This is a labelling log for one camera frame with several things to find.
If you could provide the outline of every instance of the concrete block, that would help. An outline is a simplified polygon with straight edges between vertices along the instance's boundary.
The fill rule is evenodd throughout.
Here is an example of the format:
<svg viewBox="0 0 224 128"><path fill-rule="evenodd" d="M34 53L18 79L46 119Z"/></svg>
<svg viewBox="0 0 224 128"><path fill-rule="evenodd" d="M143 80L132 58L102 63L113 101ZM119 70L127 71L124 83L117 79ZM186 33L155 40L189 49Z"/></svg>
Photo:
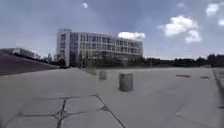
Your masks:
<svg viewBox="0 0 224 128"><path fill-rule="evenodd" d="M17 117L6 128L56 128L54 117Z"/></svg>
<svg viewBox="0 0 224 128"><path fill-rule="evenodd" d="M61 128L122 128L119 122L106 111L72 115L65 118Z"/></svg>
<svg viewBox="0 0 224 128"><path fill-rule="evenodd" d="M106 80L106 79L107 79L106 71L100 71L99 72L99 80Z"/></svg>
<svg viewBox="0 0 224 128"><path fill-rule="evenodd" d="M65 110L68 113L96 111L103 107L103 103L95 96L72 98L66 101Z"/></svg>
<svg viewBox="0 0 224 128"><path fill-rule="evenodd" d="M133 75L132 74L119 75L119 90L123 92L128 92L133 90Z"/></svg>
<svg viewBox="0 0 224 128"><path fill-rule="evenodd" d="M23 115L52 115L61 110L63 99L38 99L24 107Z"/></svg>

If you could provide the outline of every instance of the road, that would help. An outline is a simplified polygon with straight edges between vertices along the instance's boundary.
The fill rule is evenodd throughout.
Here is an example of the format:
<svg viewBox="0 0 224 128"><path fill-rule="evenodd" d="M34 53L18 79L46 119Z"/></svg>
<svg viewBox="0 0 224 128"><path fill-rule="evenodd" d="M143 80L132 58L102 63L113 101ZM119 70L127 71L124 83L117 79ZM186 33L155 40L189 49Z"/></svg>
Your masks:
<svg viewBox="0 0 224 128"><path fill-rule="evenodd" d="M6 128L223 128L212 69L107 70L107 80L79 69L0 77ZM134 90L118 90L133 73Z"/></svg>

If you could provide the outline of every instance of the multi-story building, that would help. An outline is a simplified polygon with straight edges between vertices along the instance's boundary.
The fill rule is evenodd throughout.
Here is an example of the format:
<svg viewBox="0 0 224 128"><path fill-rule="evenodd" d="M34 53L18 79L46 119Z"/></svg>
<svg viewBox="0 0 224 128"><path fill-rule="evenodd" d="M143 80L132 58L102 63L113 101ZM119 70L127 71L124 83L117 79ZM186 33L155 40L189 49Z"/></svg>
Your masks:
<svg viewBox="0 0 224 128"><path fill-rule="evenodd" d="M102 54L116 57L122 61L142 57L142 42L123 39L117 36L72 32L70 29L60 29L57 35L57 55L64 59L67 66L82 59L101 58Z"/></svg>

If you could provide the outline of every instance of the stone bollard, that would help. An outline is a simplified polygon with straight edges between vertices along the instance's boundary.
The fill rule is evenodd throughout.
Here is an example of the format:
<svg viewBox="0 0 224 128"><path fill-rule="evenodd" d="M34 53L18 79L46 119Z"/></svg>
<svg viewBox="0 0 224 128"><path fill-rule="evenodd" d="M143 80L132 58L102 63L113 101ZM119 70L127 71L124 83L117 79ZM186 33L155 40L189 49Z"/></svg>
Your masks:
<svg viewBox="0 0 224 128"><path fill-rule="evenodd" d="M106 80L106 79L107 79L106 71L100 71L99 72L99 80Z"/></svg>
<svg viewBox="0 0 224 128"><path fill-rule="evenodd" d="M119 75L119 90L122 92L128 92L133 90L133 75L132 74Z"/></svg>

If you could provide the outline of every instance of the stone tile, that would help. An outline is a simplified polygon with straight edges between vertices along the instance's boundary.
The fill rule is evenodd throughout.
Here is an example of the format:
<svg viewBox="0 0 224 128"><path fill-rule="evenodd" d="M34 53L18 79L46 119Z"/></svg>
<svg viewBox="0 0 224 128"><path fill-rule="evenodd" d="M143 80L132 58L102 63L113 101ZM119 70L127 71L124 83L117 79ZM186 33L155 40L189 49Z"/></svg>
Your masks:
<svg viewBox="0 0 224 128"><path fill-rule="evenodd" d="M202 124L211 128L223 128L223 110L218 109L220 106L219 98L211 88L201 89L203 93L198 94L177 115L192 122Z"/></svg>
<svg viewBox="0 0 224 128"><path fill-rule="evenodd" d="M100 109L103 106L103 103L95 96L72 98L66 101L65 111L68 113L86 112Z"/></svg>
<svg viewBox="0 0 224 128"><path fill-rule="evenodd" d="M176 117L170 124L164 128L207 128L195 122Z"/></svg>
<svg viewBox="0 0 224 128"><path fill-rule="evenodd" d="M111 113L106 111L90 112L67 117L61 128L122 128Z"/></svg>
<svg viewBox="0 0 224 128"><path fill-rule="evenodd" d="M52 115L61 110L63 99L38 99L26 106L23 115Z"/></svg>
<svg viewBox="0 0 224 128"><path fill-rule="evenodd" d="M56 128L54 117L18 117L12 120L6 128Z"/></svg>

